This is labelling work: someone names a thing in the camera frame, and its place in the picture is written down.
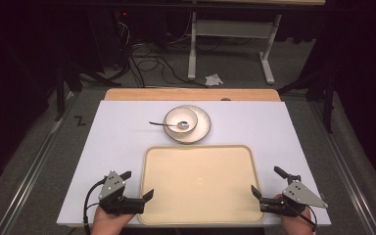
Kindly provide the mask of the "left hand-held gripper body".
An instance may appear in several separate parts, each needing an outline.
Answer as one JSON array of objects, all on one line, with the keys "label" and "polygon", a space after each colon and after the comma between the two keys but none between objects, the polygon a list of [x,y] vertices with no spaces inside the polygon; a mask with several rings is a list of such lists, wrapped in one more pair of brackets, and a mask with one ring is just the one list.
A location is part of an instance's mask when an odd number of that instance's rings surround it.
[{"label": "left hand-held gripper body", "polygon": [[143,199],[127,198],[123,195],[125,181],[112,170],[99,194],[99,206],[108,214],[138,214],[144,212],[145,201]]}]

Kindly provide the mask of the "metal floor rail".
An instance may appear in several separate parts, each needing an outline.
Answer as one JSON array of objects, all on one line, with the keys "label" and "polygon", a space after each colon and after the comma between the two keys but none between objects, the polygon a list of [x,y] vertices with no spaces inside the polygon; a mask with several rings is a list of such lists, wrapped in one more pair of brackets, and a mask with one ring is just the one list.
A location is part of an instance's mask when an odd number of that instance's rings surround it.
[{"label": "metal floor rail", "polygon": [[65,100],[65,109],[61,111],[59,115],[57,115],[56,119],[51,125],[51,128],[41,144],[40,149],[31,164],[31,167],[22,181],[21,186],[18,188],[16,195],[0,221],[0,235],[9,235],[11,229],[13,228],[30,192],[35,185],[37,178],[40,175],[40,172],[42,171],[42,168],[47,162],[48,152],[65,119],[66,111],[70,109],[72,103],[75,101],[75,98],[76,95],[73,92],[68,94]]},{"label": "metal floor rail", "polygon": [[351,173],[351,170],[344,158],[342,151],[340,150],[338,143],[331,132],[325,127],[323,123],[322,110],[316,102],[308,103],[311,111],[313,112],[318,124],[325,136],[328,145],[333,153],[333,159],[338,169],[339,175],[346,187],[347,193],[352,201],[352,205],[360,219],[363,229],[367,235],[376,235],[376,218],[374,217],[370,207],[367,204],[367,200],[361,192],[358,184]]}]

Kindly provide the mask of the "person's left hand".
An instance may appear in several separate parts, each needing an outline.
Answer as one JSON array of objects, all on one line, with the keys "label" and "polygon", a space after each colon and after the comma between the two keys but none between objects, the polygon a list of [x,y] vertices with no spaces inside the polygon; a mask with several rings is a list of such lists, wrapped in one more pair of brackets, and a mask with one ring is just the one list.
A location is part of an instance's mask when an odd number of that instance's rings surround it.
[{"label": "person's left hand", "polygon": [[91,235],[119,235],[134,214],[114,215],[98,207],[93,218]]}]

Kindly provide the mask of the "crumpled white paper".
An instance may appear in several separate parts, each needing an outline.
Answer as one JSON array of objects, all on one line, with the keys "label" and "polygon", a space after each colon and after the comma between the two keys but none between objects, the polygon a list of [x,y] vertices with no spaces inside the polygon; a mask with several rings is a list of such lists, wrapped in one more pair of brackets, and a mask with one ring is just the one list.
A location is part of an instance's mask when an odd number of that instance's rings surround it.
[{"label": "crumpled white paper", "polygon": [[221,78],[218,76],[217,73],[212,74],[212,75],[208,75],[206,77],[206,85],[207,86],[219,86],[222,83],[223,83],[223,81],[221,80]]}]

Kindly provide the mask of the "beige plastic tray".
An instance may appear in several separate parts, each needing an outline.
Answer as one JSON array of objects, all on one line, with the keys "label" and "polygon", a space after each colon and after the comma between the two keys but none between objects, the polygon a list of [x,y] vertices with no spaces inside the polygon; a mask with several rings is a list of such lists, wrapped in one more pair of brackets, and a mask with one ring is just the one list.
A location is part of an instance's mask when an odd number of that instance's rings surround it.
[{"label": "beige plastic tray", "polygon": [[259,179],[244,145],[152,147],[140,193],[154,192],[139,220],[146,225],[259,223],[252,189]]}]

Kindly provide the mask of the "white table frame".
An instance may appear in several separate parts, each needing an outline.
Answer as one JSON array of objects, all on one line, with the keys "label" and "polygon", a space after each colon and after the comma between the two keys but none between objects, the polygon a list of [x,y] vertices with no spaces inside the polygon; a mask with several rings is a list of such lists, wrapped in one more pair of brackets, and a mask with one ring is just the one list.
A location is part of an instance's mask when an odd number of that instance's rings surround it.
[{"label": "white table frame", "polygon": [[[219,4],[229,4],[230,9],[236,6],[251,5],[268,6],[268,7],[314,7],[324,6],[326,0],[190,0],[196,6],[201,2]],[[274,84],[275,80],[270,68],[268,57],[277,34],[278,27],[282,19],[282,13],[276,13],[271,22],[247,22],[247,21],[230,21],[230,20],[198,20],[197,12],[191,13],[191,45],[188,62],[189,80],[196,78],[197,65],[197,37],[198,36],[215,36],[215,37],[234,37],[248,39],[265,39],[266,47],[258,53],[258,59],[263,71],[263,76],[267,84]]]}]

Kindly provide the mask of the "metal spoon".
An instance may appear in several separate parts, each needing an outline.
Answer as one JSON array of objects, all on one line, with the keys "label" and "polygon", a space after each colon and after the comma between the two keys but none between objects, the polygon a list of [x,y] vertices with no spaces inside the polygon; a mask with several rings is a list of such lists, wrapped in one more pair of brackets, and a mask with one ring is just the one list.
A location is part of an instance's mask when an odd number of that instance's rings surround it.
[{"label": "metal spoon", "polygon": [[187,130],[189,128],[189,123],[185,120],[179,121],[177,124],[169,124],[169,123],[159,123],[150,121],[151,125],[158,125],[158,126],[166,126],[166,127],[176,127],[180,130]]}]

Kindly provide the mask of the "person's right hand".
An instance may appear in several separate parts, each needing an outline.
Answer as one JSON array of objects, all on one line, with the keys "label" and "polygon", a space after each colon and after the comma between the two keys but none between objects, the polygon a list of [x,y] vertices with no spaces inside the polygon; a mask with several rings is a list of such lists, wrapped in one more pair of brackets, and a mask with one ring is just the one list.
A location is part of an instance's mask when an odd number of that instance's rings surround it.
[{"label": "person's right hand", "polygon": [[287,235],[313,235],[312,226],[299,216],[282,215],[281,223]]}]

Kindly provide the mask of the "white ceramic bowl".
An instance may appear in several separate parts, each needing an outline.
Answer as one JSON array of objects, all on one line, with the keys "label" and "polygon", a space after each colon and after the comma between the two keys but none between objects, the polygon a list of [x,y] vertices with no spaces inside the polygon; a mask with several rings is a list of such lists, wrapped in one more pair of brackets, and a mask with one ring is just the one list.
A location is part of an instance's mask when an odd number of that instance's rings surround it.
[{"label": "white ceramic bowl", "polygon": [[169,111],[164,117],[164,123],[177,124],[179,121],[187,121],[189,128],[187,130],[180,130],[176,127],[165,127],[171,133],[188,133],[191,132],[198,123],[197,115],[189,108],[174,108]]}]

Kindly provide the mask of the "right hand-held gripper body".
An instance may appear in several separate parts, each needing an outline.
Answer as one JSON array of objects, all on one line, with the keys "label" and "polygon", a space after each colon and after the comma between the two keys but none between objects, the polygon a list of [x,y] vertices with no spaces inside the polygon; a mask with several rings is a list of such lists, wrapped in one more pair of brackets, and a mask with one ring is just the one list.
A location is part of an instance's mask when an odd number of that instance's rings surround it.
[{"label": "right hand-held gripper body", "polygon": [[301,181],[299,175],[286,175],[288,186],[281,192],[278,199],[259,196],[261,212],[270,212],[285,216],[300,216],[308,206],[327,209],[328,205],[316,194],[310,191]]}]

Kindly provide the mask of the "white ribbed plate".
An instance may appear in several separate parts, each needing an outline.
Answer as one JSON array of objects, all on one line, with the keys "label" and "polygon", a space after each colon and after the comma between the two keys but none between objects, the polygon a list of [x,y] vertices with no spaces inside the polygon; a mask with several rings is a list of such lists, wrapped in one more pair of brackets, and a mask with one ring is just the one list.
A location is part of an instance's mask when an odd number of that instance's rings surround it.
[{"label": "white ribbed plate", "polygon": [[164,132],[173,140],[183,143],[192,144],[204,139],[210,132],[212,127],[212,121],[210,116],[203,109],[193,106],[193,105],[182,105],[176,108],[189,108],[191,109],[198,118],[198,123],[196,127],[188,133],[171,133],[164,127]]}]

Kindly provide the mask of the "black metal stand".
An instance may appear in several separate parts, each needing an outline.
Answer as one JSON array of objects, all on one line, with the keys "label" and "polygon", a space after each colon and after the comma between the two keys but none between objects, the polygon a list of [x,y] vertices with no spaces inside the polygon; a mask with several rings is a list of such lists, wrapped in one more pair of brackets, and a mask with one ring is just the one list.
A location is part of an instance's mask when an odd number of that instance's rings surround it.
[{"label": "black metal stand", "polygon": [[334,84],[335,70],[331,67],[325,67],[308,75],[304,75],[298,80],[279,88],[277,92],[279,95],[283,95],[294,89],[306,89],[305,97],[308,101],[322,100],[322,123],[326,130],[331,133]]}]

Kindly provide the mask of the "white table cover sheet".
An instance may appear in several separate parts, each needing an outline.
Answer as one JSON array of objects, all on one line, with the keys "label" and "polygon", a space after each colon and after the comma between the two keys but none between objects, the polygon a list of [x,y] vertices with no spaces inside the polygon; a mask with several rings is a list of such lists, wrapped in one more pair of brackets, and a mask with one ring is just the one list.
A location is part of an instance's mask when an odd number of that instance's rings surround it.
[{"label": "white table cover sheet", "polygon": [[[150,121],[161,123],[177,105],[175,101],[101,102],[57,219],[58,224],[74,226],[84,219],[92,219],[95,211],[85,205],[98,202],[101,190],[95,184],[112,170],[118,174],[130,171],[124,194],[128,198],[142,197],[144,160],[152,147],[244,145],[253,154],[258,189],[264,197],[280,194],[288,185],[274,171],[275,166],[299,175],[310,191],[316,191],[317,186],[284,103],[199,101],[197,107],[211,118],[211,130],[204,139],[191,145],[172,140],[161,126],[150,124]],[[139,220],[139,215],[131,220],[131,226],[243,227],[270,226],[280,222],[278,215],[265,213],[259,223],[146,225]]]}]

